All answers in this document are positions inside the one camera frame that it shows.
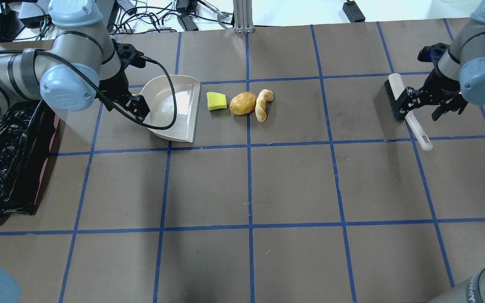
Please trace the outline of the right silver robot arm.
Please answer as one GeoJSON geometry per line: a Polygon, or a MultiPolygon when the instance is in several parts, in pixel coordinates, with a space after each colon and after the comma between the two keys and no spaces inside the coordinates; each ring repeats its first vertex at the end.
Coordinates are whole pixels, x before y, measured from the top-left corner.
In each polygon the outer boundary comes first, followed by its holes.
{"type": "MultiPolygon", "coordinates": [[[[461,114],[469,104],[485,105],[485,0],[450,44],[426,46],[418,60],[433,65],[420,89],[406,86],[398,73],[388,76],[384,88],[394,119],[406,121],[422,150],[430,151],[433,144],[416,119],[415,109],[435,106],[432,119],[438,120],[448,112],[461,114]]],[[[485,268],[432,302],[485,303],[485,268]]]]}

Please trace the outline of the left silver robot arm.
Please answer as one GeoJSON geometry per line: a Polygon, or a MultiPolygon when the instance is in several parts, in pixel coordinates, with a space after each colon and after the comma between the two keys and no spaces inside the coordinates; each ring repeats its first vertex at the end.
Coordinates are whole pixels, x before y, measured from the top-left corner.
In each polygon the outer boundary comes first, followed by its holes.
{"type": "Polygon", "coordinates": [[[19,102],[45,101],[52,109],[82,111],[96,98],[144,119],[144,98],[129,91],[123,59],[129,45],[110,38],[94,0],[52,0],[56,37],[50,50],[0,50],[0,121],[19,102]]]}

